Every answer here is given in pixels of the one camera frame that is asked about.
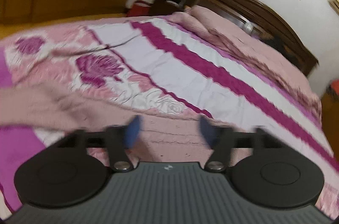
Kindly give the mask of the pink knitted cardigan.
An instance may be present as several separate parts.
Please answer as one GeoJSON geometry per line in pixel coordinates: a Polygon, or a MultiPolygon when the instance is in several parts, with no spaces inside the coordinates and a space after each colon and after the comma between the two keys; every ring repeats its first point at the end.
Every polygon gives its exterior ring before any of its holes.
{"type": "Polygon", "coordinates": [[[200,162],[212,154],[199,132],[199,115],[167,115],[134,110],[111,102],[71,93],[47,84],[1,89],[1,127],[31,128],[39,144],[31,155],[76,129],[103,131],[141,117],[136,143],[127,151],[133,164],[145,162],[200,162]]]}

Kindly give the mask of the wooden side cabinet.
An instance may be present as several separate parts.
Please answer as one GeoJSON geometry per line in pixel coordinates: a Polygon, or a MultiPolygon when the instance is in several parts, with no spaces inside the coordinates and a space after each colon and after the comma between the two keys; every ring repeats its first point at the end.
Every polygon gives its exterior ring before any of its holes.
{"type": "Polygon", "coordinates": [[[332,81],[321,98],[322,103],[322,130],[338,160],[339,151],[339,102],[338,79],[332,81]]]}

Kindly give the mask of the pink folded quilt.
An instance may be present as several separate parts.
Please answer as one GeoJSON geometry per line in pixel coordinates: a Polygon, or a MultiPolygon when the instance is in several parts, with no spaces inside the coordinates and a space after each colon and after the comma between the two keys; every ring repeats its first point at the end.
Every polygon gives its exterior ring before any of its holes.
{"type": "Polygon", "coordinates": [[[306,76],[280,52],[208,8],[194,6],[187,12],[173,13],[168,20],[259,71],[321,122],[320,98],[312,91],[306,76]]]}

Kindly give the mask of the floral striped bed cover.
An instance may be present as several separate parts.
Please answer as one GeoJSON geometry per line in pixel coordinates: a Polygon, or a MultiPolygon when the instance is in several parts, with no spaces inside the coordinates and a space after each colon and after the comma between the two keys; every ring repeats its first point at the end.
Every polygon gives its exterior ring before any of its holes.
{"type": "MultiPolygon", "coordinates": [[[[47,84],[167,115],[199,115],[242,132],[263,127],[312,160],[316,206],[338,216],[338,162],[319,123],[279,85],[168,17],[103,19],[18,32],[1,41],[1,89],[47,84]]],[[[1,127],[1,217],[19,209],[14,173],[39,144],[1,127]]]]}

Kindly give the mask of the dark wooden headboard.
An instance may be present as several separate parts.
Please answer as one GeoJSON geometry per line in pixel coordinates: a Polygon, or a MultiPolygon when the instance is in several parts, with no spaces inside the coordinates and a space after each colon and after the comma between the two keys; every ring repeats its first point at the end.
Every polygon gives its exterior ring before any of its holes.
{"type": "Polygon", "coordinates": [[[216,13],[225,13],[238,18],[243,30],[266,32],[280,38],[287,48],[298,58],[300,71],[307,77],[318,65],[318,59],[302,43],[292,27],[273,9],[259,0],[185,0],[184,5],[199,5],[216,13]]]}

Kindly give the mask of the red shopping bag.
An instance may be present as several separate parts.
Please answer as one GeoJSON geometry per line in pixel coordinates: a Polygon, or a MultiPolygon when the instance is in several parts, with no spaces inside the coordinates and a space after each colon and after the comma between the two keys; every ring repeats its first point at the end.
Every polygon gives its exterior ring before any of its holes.
{"type": "Polygon", "coordinates": [[[148,16],[152,3],[143,0],[136,0],[127,12],[127,17],[145,17],[148,16]]]}

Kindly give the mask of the dark bedside table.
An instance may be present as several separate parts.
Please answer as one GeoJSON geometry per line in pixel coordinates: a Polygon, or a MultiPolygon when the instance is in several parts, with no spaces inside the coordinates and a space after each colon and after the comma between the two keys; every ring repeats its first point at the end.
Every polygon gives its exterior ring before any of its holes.
{"type": "Polygon", "coordinates": [[[182,12],[183,9],[178,4],[173,3],[172,1],[166,0],[154,0],[151,8],[149,9],[148,15],[153,16],[166,16],[171,15],[175,12],[182,12]]]}

